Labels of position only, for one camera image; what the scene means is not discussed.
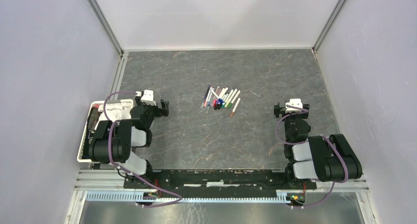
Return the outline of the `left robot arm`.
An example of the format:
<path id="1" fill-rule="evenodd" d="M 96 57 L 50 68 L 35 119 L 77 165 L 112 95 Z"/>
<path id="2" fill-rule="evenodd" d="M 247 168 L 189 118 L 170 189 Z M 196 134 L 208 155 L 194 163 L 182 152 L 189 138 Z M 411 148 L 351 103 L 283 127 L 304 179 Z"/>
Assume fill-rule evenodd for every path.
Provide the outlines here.
<path id="1" fill-rule="evenodd" d="M 140 158 L 132 149 L 149 147 L 152 142 L 151 125 L 156 117 L 169 115 L 169 101 L 160 100 L 158 105 L 148 105 L 136 99 L 128 119 L 118 119 L 115 126 L 111 120 L 100 121 L 95 131 L 88 156 L 93 162 L 116 164 L 118 169 L 125 168 L 128 177 L 142 188 L 154 184 L 155 176 L 148 160 Z"/>

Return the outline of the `brown capped white marker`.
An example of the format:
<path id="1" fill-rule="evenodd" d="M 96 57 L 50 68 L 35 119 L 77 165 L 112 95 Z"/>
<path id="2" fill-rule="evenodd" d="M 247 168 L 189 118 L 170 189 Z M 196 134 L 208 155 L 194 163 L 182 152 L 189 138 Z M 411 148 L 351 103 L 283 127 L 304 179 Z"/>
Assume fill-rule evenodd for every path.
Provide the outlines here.
<path id="1" fill-rule="evenodd" d="M 231 112 L 231 114 L 230 114 L 230 117 L 233 117 L 233 116 L 234 116 L 234 114 L 235 114 L 235 112 L 236 112 L 236 110 L 237 110 L 237 107 L 238 107 L 238 105 L 239 105 L 240 101 L 241 101 L 241 98 L 238 98 L 238 99 L 237 99 L 237 101 L 236 101 L 236 103 L 234 104 L 234 107 L 233 107 L 233 109 L 232 109 L 232 112 Z"/>

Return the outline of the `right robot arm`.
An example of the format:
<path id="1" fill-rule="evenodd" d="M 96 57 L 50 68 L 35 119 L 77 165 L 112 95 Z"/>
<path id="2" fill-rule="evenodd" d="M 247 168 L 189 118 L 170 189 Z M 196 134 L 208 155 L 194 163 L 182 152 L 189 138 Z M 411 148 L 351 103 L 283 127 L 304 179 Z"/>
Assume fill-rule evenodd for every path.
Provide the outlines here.
<path id="1" fill-rule="evenodd" d="M 284 145 L 284 183 L 298 188 L 304 180 L 344 183 L 362 177 L 362 165 L 343 134 L 310 136 L 308 104 L 291 99 L 285 106 L 274 106 L 278 124 L 284 126 L 284 136 L 277 139 Z"/>

